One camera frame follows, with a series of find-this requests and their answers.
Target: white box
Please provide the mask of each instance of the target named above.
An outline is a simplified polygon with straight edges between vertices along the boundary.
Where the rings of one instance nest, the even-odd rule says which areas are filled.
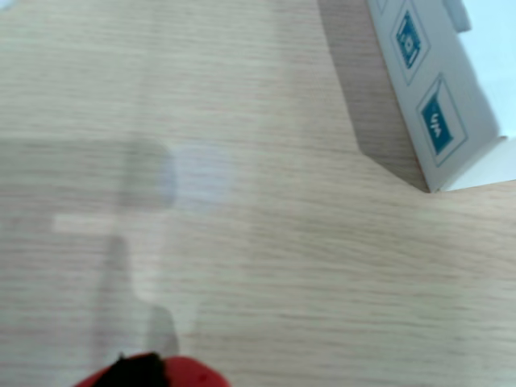
[[[430,190],[516,179],[516,0],[368,3]]]

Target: blue square symbol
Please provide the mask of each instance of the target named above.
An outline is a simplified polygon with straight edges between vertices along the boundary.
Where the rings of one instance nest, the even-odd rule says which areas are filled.
[[[438,168],[468,141],[460,111],[443,74],[437,76],[416,111]]]
[[[444,118],[441,106],[439,106],[438,94],[434,94],[425,107],[423,107],[421,114],[425,125],[427,126],[428,134],[434,144],[435,154],[440,154],[445,147],[453,141],[453,136],[448,129],[446,119]]]
[[[414,25],[414,21],[407,11],[402,19],[402,24],[397,30],[396,41],[402,51],[405,66],[411,69],[421,52],[421,39]]]

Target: light wood tabletop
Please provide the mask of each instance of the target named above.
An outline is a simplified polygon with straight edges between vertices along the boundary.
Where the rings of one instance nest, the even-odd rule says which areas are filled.
[[[426,192],[365,0],[18,0],[0,90],[1,386],[516,384],[516,183]]]

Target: printed label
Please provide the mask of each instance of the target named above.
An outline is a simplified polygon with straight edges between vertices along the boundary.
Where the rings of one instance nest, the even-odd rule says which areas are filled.
[[[380,8],[380,14],[384,13],[385,7],[387,6],[387,0],[377,0],[378,8]]]
[[[442,75],[434,81],[417,109],[432,156],[439,167],[468,139],[455,101]]]
[[[431,48],[411,0],[403,3],[394,24],[391,40],[406,84],[409,85]]]

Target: red cap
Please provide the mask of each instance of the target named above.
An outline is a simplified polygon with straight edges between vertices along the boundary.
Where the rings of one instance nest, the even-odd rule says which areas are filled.
[[[163,362],[171,387],[230,387],[221,374],[195,359],[177,356],[164,359]],[[108,369],[95,373],[76,387],[94,387]]]

